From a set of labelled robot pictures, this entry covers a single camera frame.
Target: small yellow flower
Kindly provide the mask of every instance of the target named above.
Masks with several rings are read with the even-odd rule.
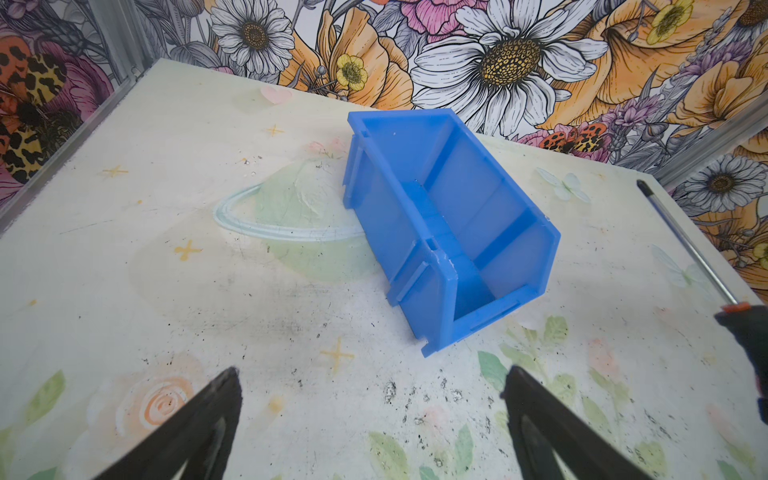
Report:
[[[349,87],[353,91],[361,91],[368,81],[368,72],[363,67],[362,58],[344,54],[336,62],[339,70],[336,72],[336,80],[343,87]]]
[[[694,0],[677,0],[672,5],[662,8],[654,17],[654,22],[650,24],[653,28],[648,33],[646,43],[654,45],[667,40],[677,27],[688,21],[693,10]]]
[[[760,266],[768,270],[768,243],[758,243],[752,254],[760,260]]]

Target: yellow star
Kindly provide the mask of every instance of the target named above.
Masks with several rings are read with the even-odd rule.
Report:
[[[201,248],[200,249],[192,248],[192,240],[187,242],[186,247],[176,247],[176,249],[174,250],[175,253],[181,253],[181,257],[179,258],[179,260],[181,260],[182,262],[186,262],[187,260],[189,260],[190,253],[200,253],[202,251],[203,249]]]
[[[266,131],[270,132],[270,137],[274,137],[277,134],[284,134],[284,133],[286,133],[286,132],[284,132],[282,130],[278,130],[277,124],[275,124],[275,126],[272,127],[272,128],[267,128]]]
[[[109,174],[110,178],[115,178],[118,174],[126,174],[128,170],[120,170],[120,165],[116,166],[112,170],[102,170],[102,172]]]
[[[339,337],[339,341],[336,342],[336,350],[333,350],[332,352],[326,352],[325,350],[320,350],[320,353],[323,355],[328,355],[333,357],[333,375],[336,374],[336,370],[339,369],[339,364],[341,363],[341,357],[346,357],[348,359],[353,359],[355,356],[351,353],[341,353],[341,337]]]

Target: storage bin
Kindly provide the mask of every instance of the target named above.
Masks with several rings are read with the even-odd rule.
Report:
[[[544,293],[560,233],[451,110],[349,114],[344,184],[428,356]]]

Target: table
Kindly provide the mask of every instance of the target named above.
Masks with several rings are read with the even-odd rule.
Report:
[[[261,87],[159,61],[0,238],[0,478],[89,478],[230,365],[225,478],[519,478],[513,362],[659,478],[765,478],[753,370],[716,292],[654,257],[692,264],[635,187],[662,192],[651,177],[480,135],[562,240],[543,297],[423,358],[340,206],[360,108]]]

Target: floral backdrop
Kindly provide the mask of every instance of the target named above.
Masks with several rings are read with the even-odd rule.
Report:
[[[114,72],[87,0],[0,0],[0,207],[109,97]]]
[[[768,82],[768,0],[135,4],[158,57],[648,173]],[[674,197],[768,298],[768,131],[715,160]]]

